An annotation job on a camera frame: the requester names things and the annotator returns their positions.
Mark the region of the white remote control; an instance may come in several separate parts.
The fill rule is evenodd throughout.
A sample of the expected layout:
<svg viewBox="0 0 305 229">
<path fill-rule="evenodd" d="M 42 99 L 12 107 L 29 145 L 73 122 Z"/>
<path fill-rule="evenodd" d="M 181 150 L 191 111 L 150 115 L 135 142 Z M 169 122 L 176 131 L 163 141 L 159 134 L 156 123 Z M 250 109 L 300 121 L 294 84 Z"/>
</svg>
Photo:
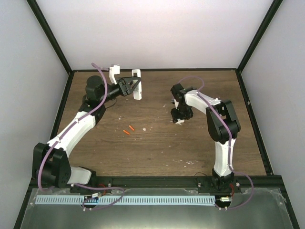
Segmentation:
<svg viewBox="0 0 305 229">
<path fill-rule="evenodd" d="M 133 98 L 135 100 L 142 99 L 142 76 L 140 69 L 132 69 L 132 77 L 136 78 L 133 80 Z"/>
</svg>

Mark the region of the white battery cover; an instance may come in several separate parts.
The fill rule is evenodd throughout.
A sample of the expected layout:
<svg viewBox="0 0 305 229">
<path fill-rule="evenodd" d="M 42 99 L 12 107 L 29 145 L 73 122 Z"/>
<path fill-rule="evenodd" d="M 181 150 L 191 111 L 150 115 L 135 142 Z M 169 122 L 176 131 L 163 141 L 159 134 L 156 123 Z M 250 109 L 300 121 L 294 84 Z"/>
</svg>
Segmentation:
<svg viewBox="0 0 305 229">
<path fill-rule="evenodd" d="M 184 123 L 185 120 L 178 120 L 175 124 L 178 124 L 178 125 L 182 125 L 182 123 Z"/>
</svg>

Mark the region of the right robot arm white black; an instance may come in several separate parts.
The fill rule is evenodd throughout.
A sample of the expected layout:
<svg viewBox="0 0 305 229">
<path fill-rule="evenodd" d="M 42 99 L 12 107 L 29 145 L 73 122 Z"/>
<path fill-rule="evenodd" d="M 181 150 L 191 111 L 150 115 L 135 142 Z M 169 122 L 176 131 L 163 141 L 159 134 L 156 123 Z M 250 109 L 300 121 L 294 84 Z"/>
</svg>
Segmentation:
<svg viewBox="0 0 305 229">
<path fill-rule="evenodd" d="M 181 124 L 193 117 L 195 108 L 206 115 L 208 132 L 215 142 L 215 164 L 212 169 L 212 188 L 223 192 L 234 179 L 233 150 L 241 125 L 230 100 L 213 99 L 196 88 L 183 88 L 175 84 L 171 88 L 173 123 Z"/>
</svg>

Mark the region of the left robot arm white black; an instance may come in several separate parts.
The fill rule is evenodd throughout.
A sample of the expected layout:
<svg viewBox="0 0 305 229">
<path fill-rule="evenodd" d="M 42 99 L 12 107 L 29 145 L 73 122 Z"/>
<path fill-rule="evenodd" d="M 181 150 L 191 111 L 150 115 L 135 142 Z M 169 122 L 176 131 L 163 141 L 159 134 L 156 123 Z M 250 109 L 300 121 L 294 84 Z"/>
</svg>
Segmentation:
<svg viewBox="0 0 305 229">
<path fill-rule="evenodd" d="M 130 94 L 135 100 L 141 100 L 140 70 L 133 70 L 131 77 L 115 79 L 112 84 L 108 84 L 104 76 L 93 75 L 87 79 L 85 91 L 73 120 L 53 139 L 34 147 L 32 177 L 37 180 L 41 191 L 45 191 L 43 184 L 50 188 L 80 184 L 88 193 L 97 188 L 97 180 L 93 178 L 96 173 L 88 168 L 72 167 L 69 156 L 78 142 L 102 119 L 106 102 Z"/>
</svg>

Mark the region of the metal front plate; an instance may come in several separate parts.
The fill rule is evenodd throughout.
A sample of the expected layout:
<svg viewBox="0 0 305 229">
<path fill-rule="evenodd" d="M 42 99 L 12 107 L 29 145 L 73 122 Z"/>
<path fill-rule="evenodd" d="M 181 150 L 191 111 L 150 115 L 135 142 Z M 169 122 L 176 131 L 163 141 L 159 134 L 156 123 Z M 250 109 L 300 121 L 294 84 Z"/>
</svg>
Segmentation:
<svg viewBox="0 0 305 229">
<path fill-rule="evenodd" d="M 230 202 L 194 205 L 36 205 L 39 195 L 69 196 L 68 190 L 33 190 L 22 229 L 291 229 L 286 200 L 278 189 L 242 189 Z M 106 196 L 208 196 L 185 189 L 129 189 Z"/>
</svg>

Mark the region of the black aluminium frame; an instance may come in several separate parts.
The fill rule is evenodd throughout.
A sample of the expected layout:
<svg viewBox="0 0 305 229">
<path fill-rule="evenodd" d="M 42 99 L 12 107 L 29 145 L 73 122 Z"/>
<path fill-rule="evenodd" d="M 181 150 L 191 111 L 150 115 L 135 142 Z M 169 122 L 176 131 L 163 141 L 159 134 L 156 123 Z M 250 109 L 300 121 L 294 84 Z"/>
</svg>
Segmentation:
<svg viewBox="0 0 305 229">
<path fill-rule="evenodd" d="M 57 111 L 57 115 L 54 121 L 54 125 L 52 128 L 52 132 L 51 132 L 51 138 L 55 137 L 55 134 L 57 133 L 58 129 L 59 129 L 59 125 L 60 125 L 60 121 L 62 118 L 62 114 L 63 114 L 63 110 L 65 108 L 66 105 L 66 101 L 68 98 L 68 94 L 71 88 L 71 83 L 74 77 L 74 74 L 76 72 L 81 72 L 81 70 L 72 70 L 70 65 L 68 64 L 68 61 L 60 47 L 60 45 L 58 44 L 45 16 L 43 15 L 43 12 L 41 11 L 37 1 L 35 0 L 29 0 L 27 1 L 27 4 L 29 5 L 31 11 L 33 12 L 36 20 L 38 21 L 40 27 L 43 29 L 43 32 L 45 33 L 49 43 L 51 44 L 52 48 L 54 49 L 56 55 L 58 56 L 61 64 L 63 65 L 66 73 L 68 74 L 68 78 L 66 81 L 66 85 L 63 91 L 63 95 L 61 98 L 61 103 L 59 105 L 59 109 Z M 289 195 L 286 191 L 283 179 L 280 175 L 275 175 L 272 168 L 271 168 L 271 163 L 269 160 L 269 157 L 267 155 L 266 152 L 266 148 L 265 145 L 263 143 L 263 139 L 261 136 L 261 132 L 258 128 L 258 124 L 256 121 L 256 117 L 254 115 L 253 112 L 253 108 L 251 105 L 251 102 L 249 100 L 249 96 L 243 81 L 243 77 L 242 77 L 242 71 L 244 70 L 244 68 L 246 67 L 246 64 L 248 64 L 250 57 L 252 56 L 252 54 L 254 53 L 255 49 L 257 48 L 257 45 L 259 44 L 261 38 L 263 37 L 265 31 L 267 30 L 268 26 L 270 25 L 272 19 L 274 18 L 274 16 L 276 15 L 278 9 L 280 8 L 280 6 L 282 5 L 282 1 L 281 0 L 274 0 L 272 1 L 266 15 L 264 16 L 263 21 L 261 22 L 259 29 L 257 30 L 257 32 L 255 33 L 254 38 L 252 39 L 245 55 L 243 56 L 240 64 L 238 65 L 237 68 L 161 68 L 161 69 L 143 69 L 144 72 L 170 72 L 170 71 L 176 71 L 176 72 L 181 72 L 181 71 L 235 71 L 237 80 L 239 82 L 239 86 L 243 95 L 243 99 L 244 99 L 244 103 L 245 106 L 247 108 L 248 111 L 248 115 L 250 118 L 250 122 L 252 125 L 252 129 L 254 131 L 254 135 L 257 141 L 257 145 L 258 148 L 260 150 L 260 154 L 262 157 L 262 161 L 264 163 L 264 168 L 265 171 L 267 173 L 266 176 L 254 176 L 254 181 L 260 185 L 262 184 L 262 182 L 264 181 L 272 181 L 273 184 L 277 184 L 277 186 L 280 188 L 282 195 L 284 196 L 284 198 L 286 198 L 286 204 L 285 207 L 288 211 L 288 215 L 289 218 L 292 222 L 292 226 L 294 229 L 298 229 L 299 224 L 297 222 L 296 216 L 295 216 L 295 212 L 293 210 L 291 201 L 289 199 Z"/>
</svg>

